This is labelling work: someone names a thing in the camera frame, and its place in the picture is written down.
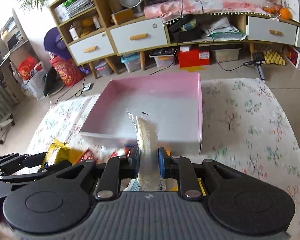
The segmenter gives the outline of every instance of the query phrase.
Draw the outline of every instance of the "white label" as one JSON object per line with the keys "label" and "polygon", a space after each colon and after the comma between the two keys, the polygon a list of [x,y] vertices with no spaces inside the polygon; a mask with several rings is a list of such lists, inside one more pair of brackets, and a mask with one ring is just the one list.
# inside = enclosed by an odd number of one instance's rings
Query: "white label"
{"label": "white label", "polygon": [[199,59],[209,58],[209,52],[199,52]]}

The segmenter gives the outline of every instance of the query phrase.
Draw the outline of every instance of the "yellow snack package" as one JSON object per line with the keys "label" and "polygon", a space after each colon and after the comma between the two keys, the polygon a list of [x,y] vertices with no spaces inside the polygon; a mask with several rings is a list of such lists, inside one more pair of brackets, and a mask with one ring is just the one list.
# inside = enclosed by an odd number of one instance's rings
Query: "yellow snack package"
{"label": "yellow snack package", "polygon": [[62,143],[58,139],[54,139],[53,143],[48,148],[41,168],[59,163],[61,161],[69,161],[69,159],[70,145],[68,143]]}

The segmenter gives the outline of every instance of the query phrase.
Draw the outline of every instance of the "white tablecloth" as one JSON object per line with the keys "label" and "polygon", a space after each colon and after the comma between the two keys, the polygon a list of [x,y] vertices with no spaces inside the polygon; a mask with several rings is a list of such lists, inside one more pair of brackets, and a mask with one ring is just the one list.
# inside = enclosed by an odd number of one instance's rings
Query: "white tablecloth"
{"label": "white tablecloth", "polygon": [[[46,151],[54,138],[82,150],[91,147],[77,134],[97,98],[95,95],[52,105],[27,154]],[[285,190],[296,205],[288,232],[293,239],[300,239],[300,149],[270,89],[253,79],[202,81],[202,98],[202,152],[192,161],[215,159]]]}

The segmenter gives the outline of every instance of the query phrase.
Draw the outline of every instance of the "tiled floor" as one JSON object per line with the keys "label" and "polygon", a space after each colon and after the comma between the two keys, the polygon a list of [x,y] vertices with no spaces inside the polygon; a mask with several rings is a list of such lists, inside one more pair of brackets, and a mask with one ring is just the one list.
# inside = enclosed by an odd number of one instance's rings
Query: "tiled floor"
{"label": "tiled floor", "polygon": [[[249,57],[243,57],[239,61],[223,62],[221,65],[226,69],[232,69],[249,60]],[[204,66],[204,68],[205,70],[200,70],[202,80],[258,77],[258,73],[254,67],[241,67],[231,72],[224,71],[217,64]],[[89,75],[86,77],[85,84],[92,82],[94,85],[92,89],[85,92],[84,95],[102,92],[111,79],[149,75],[156,70],[156,67],[151,67],[146,71],[139,70],[133,73],[124,71],[120,75],[112,74],[111,76],[102,77],[97,80],[95,80],[92,75]],[[163,70],[161,73],[179,71],[184,70],[180,70],[178,66],[173,66],[167,70]],[[264,66],[264,72],[266,84],[272,90],[287,114],[300,146],[300,70],[296,70],[292,65],[267,65]],[[69,92],[59,99],[59,101],[67,100],[80,88],[82,88],[82,81],[71,88]],[[66,90],[67,88],[64,88],[61,92],[51,98],[44,98],[40,101],[26,100],[18,105],[14,111],[16,125],[10,129],[4,145],[0,145],[0,155],[13,152],[23,154],[26,151],[36,128],[48,111],[50,101],[56,102]]]}

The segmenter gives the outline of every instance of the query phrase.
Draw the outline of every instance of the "plastic storage bin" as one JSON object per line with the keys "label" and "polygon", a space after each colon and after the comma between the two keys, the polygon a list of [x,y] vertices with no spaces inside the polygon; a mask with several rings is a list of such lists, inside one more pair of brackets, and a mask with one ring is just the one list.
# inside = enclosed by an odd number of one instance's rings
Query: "plastic storage bin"
{"label": "plastic storage bin", "polygon": [[217,62],[238,60],[240,49],[215,49],[212,51]]}
{"label": "plastic storage bin", "polygon": [[174,56],[161,56],[161,57],[154,57],[155,63],[157,67],[169,67],[174,66],[176,63],[174,61]]}
{"label": "plastic storage bin", "polygon": [[141,69],[140,54],[133,53],[121,56],[121,62],[126,65],[129,73]]}
{"label": "plastic storage bin", "polygon": [[110,76],[113,73],[112,68],[109,67],[105,60],[96,65],[94,69],[98,70],[101,76]]}

